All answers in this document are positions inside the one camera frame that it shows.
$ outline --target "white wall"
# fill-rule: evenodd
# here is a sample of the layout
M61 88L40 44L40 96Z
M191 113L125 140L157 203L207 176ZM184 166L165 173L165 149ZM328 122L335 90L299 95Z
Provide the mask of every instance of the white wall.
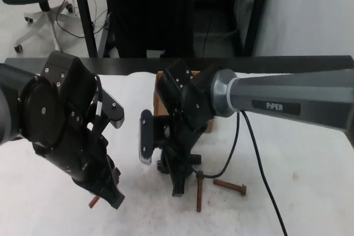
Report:
M268 0L255 54L354 56L354 0Z

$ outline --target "black table edge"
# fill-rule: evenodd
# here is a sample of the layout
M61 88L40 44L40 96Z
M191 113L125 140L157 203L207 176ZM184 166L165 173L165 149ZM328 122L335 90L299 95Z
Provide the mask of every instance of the black table edge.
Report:
M157 73L176 59L82 58L91 71L99 75L129 75L135 72ZM40 73L46 58L7 58L5 63L20 69ZM238 58L185 59L192 70L203 70L214 64L234 72L254 74L287 74L354 69L351 56L266 56Z

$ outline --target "robotic arm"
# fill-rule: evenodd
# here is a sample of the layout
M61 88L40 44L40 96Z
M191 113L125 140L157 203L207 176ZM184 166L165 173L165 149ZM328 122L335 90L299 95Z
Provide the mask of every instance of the robotic arm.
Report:
M109 122L119 128L124 110L77 57L53 52L40 76L1 64L0 121L0 144L21 135L74 183L120 206L120 172L101 133Z
M164 71L157 93L169 116L142 113L140 160L150 164L154 149L162 149L158 170L170 174L173 196L184 193L185 178L201 163L191 150L214 116L260 113L341 130L354 144L354 70L238 78L211 66L194 76L178 61Z

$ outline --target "chair base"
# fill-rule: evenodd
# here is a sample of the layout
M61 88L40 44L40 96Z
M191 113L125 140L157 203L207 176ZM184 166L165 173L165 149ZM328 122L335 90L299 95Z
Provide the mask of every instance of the chair base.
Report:
M68 3L68 1L65 1L63 5L60 5L58 7L52 8L49 11L40 11L36 13L25 13L24 18L25 20L33 24L31 25L30 29L28 32L26 32L24 35L19 37L15 43L14 43L14 48L17 53L22 52L22 46L21 44L28 40L30 37L35 35L44 25L48 25L49 30L50 30L50 35L51 38L54 42L55 50L57 51L63 51L62 48L60 47L58 43L58 39L55 34L55 29L54 29L54 22L58 20L59 22L67 22L68 20L75 22L75 23L80 23L79 18L73 18L68 15L61 14L61 12L64 9L67 9L70 13L72 13L72 5Z

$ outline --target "cardboard box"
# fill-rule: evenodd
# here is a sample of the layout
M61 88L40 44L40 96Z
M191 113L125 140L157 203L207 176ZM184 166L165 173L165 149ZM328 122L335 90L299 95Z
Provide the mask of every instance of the cardboard box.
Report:
M192 71L192 73L193 73L193 75L197 75L199 73L199 71ZM157 82L159 81L159 79L161 78L161 75L162 75L162 71L159 71L156 74L155 90L154 90L154 116L168 115L168 112L167 112L165 106L161 102L160 97L158 96L158 94L156 92L156 85L157 85ZM214 122L214 120L210 120L208 122L208 127L207 127L205 133L210 133L212 131L213 122Z

